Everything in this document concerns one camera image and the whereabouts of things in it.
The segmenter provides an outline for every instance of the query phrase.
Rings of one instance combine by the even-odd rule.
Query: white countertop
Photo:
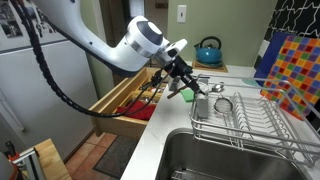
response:
[[[228,75],[230,76],[252,77],[255,72],[253,67],[227,66],[227,68],[229,71]],[[208,72],[194,70],[194,74],[199,73]],[[214,72],[213,74],[227,75],[226,73],[218,72]],[[178,128],[192,128],[189,118],[191,103],[186,103],[180,94],[168,100],[167,96],[170,93],[168,88],[166,88],[121,179],[155,179],[169,133]],[[295,120],[292,123],[300,136],[305,136],[313,139],[315,142],[319,142],[316,137],[310,136],[310,130],[301,121]],[[319,161],[313,168],[304,169],[310,175],[307,177],[312,177],[313,179],[320,177]]]

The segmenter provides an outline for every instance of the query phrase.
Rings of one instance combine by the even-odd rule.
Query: white refrigerator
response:
[[[89,108],[97,95],[85,52],[25,3],[52,76],[68,96]],[[70,108],[47,85],[20,22],[10,3],[0,0],[0,150],[8,140],[21,151],[51,138],[64,159],[92,130],[90,117]]]

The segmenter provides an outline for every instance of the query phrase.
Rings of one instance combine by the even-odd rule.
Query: black cable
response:
[[[30,15],[29,15],[26,7],[24,6],[23,3],[19,2],[19,0],[18,0],[18,3],[20,5],[20,7],[22,8],[22,10],[21,10],[19,8],[16,0],[10,0],[10,1],[12,3],[13,7],[15,8],[15,10],[18,12],[18,15],[19,15],[20,19],[22,20],[23,25],[26,27],[26,30],[27,30],[29,38],[30,38],[30,43],[33,47],[33,52],[36,55],[36,60],[39,64],[40,70],[42,71],[44,78],[47,80],[47,83],[49,84],[51,89],[56,93],[56,95],[58,97],[60,97],[60,99],[63,102],[67,103],[70,107],[72,107],[73,109],[75,109],[81,113],[84,113],[84,114],[90,115],[90,116],[95,116],[95,117],[103,117],[103,118],[119,117],[119,116],[125,115],[130,110],[130,108],[133,106],[134,103],[129,105],[129,107],[122,113],[110,113],[110,114],[98,113],[98,112],[90,111],[86,108],[83,108],[82,106],[80,106],[76,102],[74,102],[72,99],[70,99],[60,89],[60,87],[57,85],[57,83],[55,82],[55,80],[53,79],[53,77],[51,75],[51,72],[48,68],[48,64],[47,64],[47,62],[44,58],[43,52],[42,52],[39,37],[38,37],[37,33],[35,32],[35,28],[33,26],[32,20],[30,18]],[[143,89],[133,102],[136,102],[141,97],[141,95],[143,94],[143,92],[146,89]]]
[[[144,106],[142,106],[141,108],[139,108],[139,109],[137,109],[137,110],[135,110],[135,111],[128,112],[128,113],[126,113],[125,115],[135,114],[135,113],[141,111],[142,109],[146,108],[146,107],[150,104],[150,102],[153,100],[153,98],[156,96],[156,94],[158,93],[158,90],[159,90],[161,84],[162,84],[163,81],[170,75],[170,73],[172,72],[172,70],[171,70],[168,74],[166,74],[166,76],[160,81],[160,83],[159,83],[159,84],[157,85],[157,87],[156,87],[156,91],[152,94],[151,98],[149,99],[149,101],[148,101]]]

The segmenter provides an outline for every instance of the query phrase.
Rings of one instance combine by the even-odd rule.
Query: dish rack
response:
[[[219,82],[224,81],[225,90],[220,93],[208,93],[208,116],[205,118],[202,115],[199,116],[197,98],[194,98],[190,111],[194,138],[309,167],[312,167],[320,158],[320,137],[288,96],[287,91],[250,86],[242,82],[242,80],[246,79],[250,81],[286,83],[290,85],[289,91],[299,95],[308,108],[320,117],[319,112],[288,81],[200,74],[198,80],[202,78],[208,79],[209,89],[214,84],[222,84]],[[283,96],[278,102],[270,101],[260,95],[261,90],[277,91],[282,93]],[[218,113],[214,110],[214,102],[221,96],[231,100],[233,104],[232,111]],[[280,108],[279,105],[285,98],[298,110],[303,121],[295,119]],[[292,121],[299,121],[298,123],[307,127],[318,143],[314,143],[314,140],[302,139],[292,125]],[[216,139],[223,140],[225,143],[215,141]]]

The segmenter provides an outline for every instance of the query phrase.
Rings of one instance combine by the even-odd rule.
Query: tea kettle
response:
[[[203,43],[207,40],[215,40],[218,42],[218,48],[214,48],[212,44],[209,44],[208,46],[203,47]],[[205,64],[216,64],[221,61],[222,53],[220,51],[221,49],[221,41],[219,38],[215,36],[208,36],[204,38],[200,43],[194,45],[196,51],[197,51],[197,60],[200,63]]]

